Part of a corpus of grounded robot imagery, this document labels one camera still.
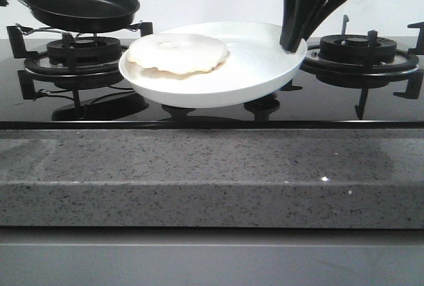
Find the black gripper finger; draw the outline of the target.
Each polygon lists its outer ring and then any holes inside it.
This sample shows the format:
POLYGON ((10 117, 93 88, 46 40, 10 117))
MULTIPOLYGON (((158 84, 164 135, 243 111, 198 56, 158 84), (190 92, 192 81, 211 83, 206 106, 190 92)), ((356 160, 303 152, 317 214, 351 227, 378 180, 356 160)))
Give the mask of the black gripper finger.
POLYGON ((280 45, 286 51, 296 51, 307 36, 313 21, 328 0, 283 0, 284 13, 280 45))
POLYGON ((313 13, 311 21, 306 27, 303 39, 307 40, 328 16, 346 1, 347 0, 321 0, 317 10, 313 13))

